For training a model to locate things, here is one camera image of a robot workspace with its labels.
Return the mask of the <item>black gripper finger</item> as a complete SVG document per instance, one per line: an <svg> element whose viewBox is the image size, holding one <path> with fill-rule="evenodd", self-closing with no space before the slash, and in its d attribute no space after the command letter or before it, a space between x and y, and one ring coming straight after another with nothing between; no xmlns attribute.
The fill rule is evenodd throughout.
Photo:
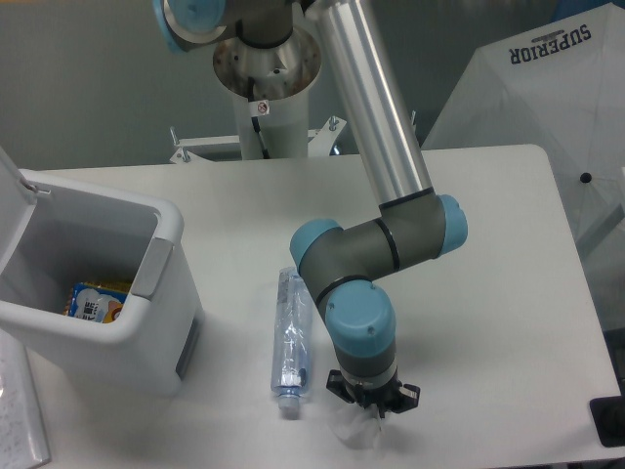
<svg viewBox="0 0 625 469"><path fill-rule="evenodd" d="M341 369L331 369L328 372L326 389L348 404L355 404L355 378L344 373Z"/></svg>
<svg viewBox="0 0 625 469"><path fill-rule="evenodd" d="M374 404L379 416L384 419L387 413L404 413L419 404L421 388L413 384L387 383L374 393Z"/></svg>

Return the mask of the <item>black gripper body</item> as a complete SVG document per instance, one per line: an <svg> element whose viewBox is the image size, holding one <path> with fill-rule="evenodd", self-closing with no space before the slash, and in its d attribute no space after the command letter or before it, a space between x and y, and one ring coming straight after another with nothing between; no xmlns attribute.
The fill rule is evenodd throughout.
<svg viewBox="0 0 625 469"><path fill-rule="evenodd" d="M392 377L386 384L378 388L365 388L362 383L349 385L354 402L367 408L376 405L379 408L394 408L397 399L398 380Z"/></svg>

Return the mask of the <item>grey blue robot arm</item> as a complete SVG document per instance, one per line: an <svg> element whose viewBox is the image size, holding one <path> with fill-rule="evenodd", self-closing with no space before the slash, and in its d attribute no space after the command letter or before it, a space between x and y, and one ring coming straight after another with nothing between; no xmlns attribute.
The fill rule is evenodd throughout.
<svg viewBox="0 0 625 469"><path fill-rule="evenodd" d="M156 1L167 46L214 50L230 95L241 156L308 158L309 92L329 65L352 129L369 217L351 227L323 218L292 236L293 264L338 362L327 389L380 415L417 407L399 379L396 314L378 280L458 248L468 222L435 191L378 25L366 1Z"/></svg>

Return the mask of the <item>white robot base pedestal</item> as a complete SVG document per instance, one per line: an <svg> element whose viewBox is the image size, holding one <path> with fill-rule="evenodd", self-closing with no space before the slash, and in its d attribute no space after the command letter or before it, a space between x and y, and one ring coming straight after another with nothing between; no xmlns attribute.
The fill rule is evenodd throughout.
<svg viewBox="0 0 625 469"><path fill-rule="evenodd" d="M307 31L293 28L275 48L258 49L232 38L218 44L215 74L231 96L237 133L278 128L306 143L309 92L321 68L320 48Z"/></svg>

